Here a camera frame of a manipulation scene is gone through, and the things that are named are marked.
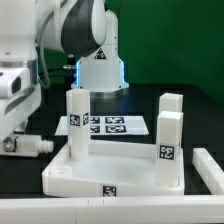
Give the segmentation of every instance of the white pillar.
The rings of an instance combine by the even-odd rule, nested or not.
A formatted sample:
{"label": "white pillar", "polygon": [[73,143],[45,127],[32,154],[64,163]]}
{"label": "white pillar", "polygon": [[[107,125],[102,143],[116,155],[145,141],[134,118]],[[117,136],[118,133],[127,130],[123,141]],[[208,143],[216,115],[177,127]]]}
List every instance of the white pillar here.
{"label": "white pillar", "polygon": [[68,117],[68,145],[71,157],[82,160],[89,155],[90,92],[72,89],[66,93]]}
{"label": "white pillar", "polygon": [[155,183],[159,186],[178,186],[182,126],[183,113],[163,111],[158,116]]}

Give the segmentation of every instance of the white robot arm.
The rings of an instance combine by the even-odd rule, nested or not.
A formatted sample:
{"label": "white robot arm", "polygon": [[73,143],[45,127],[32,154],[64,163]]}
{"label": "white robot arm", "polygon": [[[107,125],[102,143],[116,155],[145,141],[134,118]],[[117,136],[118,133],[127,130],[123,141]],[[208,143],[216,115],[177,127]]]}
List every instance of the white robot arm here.
{"label": "white robot arm", "polygon": [[36,156],[53,149],[40,136],[16,142],[13,135],[41,102],[35,40],[85,56],[104,42],[105,33],[104,0],[0,0],[0,154]]}

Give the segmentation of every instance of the black tabletop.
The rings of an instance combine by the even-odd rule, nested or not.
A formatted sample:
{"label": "black tabletop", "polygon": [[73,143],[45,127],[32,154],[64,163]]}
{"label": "black tabletop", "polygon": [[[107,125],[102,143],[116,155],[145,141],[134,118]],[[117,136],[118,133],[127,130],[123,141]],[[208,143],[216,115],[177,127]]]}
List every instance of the black tabletop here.
{"label": "black tabletop", "polygon": [[[66,115],[65,94],[68,88],[52,85],[42,91],[41,107],[30,117],[27,134],[39,134],[53,140],[54,152],[37,158],[0,157],[0,198],[43,198],[41,173],[66,143],[67,137],[54,136],[61,116]],[[224,108],[191,85],[131,85],[125,96],[91,100],[91,115],[141,115],[149,135],[97,136],[94,139],[155,144],[159,97],[164,93],[184,96],[182,148],[185,163],[185,194],[210,194],[192,165],[193,148],[205,147],[223,167]]]}

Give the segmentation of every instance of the marker on block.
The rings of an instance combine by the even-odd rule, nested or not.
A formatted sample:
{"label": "marker on block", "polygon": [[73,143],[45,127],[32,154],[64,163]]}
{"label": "marker on block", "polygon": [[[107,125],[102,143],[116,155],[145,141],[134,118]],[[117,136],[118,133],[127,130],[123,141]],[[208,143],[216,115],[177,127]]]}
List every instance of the marker on block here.
{"label": "marker on block", "polygon": [[157,120],[157,158],[155,184],[177,187],[180,176],[179,151],[183,113],[162,111]]}
{"label": "marker on block", "polygon": [[66,93],[68,117],[68,145],[71,157],[82,160],[89,155],[90,92],[72,89]]}
{"label": "marker on block", "polygon": [[159,114],[162,111],[182,112],[183,95],[165,93],[159,100]]}

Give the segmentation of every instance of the robot cable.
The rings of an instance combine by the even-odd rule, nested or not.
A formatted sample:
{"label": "robot cable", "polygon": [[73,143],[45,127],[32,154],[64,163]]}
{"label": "robot cable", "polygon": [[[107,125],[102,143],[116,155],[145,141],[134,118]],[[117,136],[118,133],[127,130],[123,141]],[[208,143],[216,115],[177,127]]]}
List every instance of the robot cable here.
{"label": "robot cable", "polygon": [[[61,7],[63,7],[67,1],[68,0],[64,0],[61,3]],[[47,17],[47,19],[44,21],[44,24],[41,28],[41,33],[40,33],[40,60],[41,60],[42,69],[43,69],[46,84],[40,80],[40,77],[39,77],[39,83],[42,86],[42,88],[44,88],[44,89],[49,89],[50,88],[50,78],[49,78],[49,74],[48,74],[46,60],[45,60],[45,57],[44,57],[44,34],[45,34],[47,24],[53,16],[54,16],[54,11],[52,11],[49,14],[49,16]]]}

